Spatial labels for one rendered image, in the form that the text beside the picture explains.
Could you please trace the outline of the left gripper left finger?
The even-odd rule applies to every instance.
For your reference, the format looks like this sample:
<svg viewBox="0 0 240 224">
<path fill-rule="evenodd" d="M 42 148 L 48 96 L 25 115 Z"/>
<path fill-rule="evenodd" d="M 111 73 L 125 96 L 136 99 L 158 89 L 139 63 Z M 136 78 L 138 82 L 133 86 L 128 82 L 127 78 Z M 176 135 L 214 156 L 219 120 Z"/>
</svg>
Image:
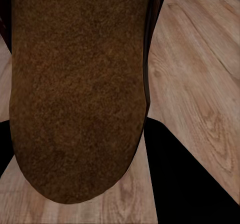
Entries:
<svg viewBox="0 0 240 224">
<path fill-rule="evenodd" d="M 10 120 L 6 120 L 4 122 L 0 122 L 0 177 L 14 155 L 15 153 L 10 131 Z"/>
</svg>

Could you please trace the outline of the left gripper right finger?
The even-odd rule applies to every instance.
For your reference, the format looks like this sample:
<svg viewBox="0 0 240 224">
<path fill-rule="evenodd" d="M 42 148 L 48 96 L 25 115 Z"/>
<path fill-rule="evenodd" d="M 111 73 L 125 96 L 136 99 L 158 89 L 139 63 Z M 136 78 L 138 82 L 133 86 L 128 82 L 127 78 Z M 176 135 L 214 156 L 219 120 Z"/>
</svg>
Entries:
<svg viewBox="0 0 240 224">
<path fill-rule="evenodd" d="M 240 205 L 162 122 L 147 117 L 144 139 L 158 224 L 240 224 Z"/>
</svg>

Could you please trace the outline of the sandal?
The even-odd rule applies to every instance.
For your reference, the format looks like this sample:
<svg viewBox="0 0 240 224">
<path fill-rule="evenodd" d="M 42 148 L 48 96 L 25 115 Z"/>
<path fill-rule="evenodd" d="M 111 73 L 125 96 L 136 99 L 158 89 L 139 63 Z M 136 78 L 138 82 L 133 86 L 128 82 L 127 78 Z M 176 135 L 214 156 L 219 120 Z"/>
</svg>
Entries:
<svg viewBox="0 0 240 224">
<path fill-rule="evenodd" d="M 9 125 L 24 177 L 71 205 L 112 188 L 151 104 L 148 55 L 164 0 L 0 0 Z"/>
</svg>

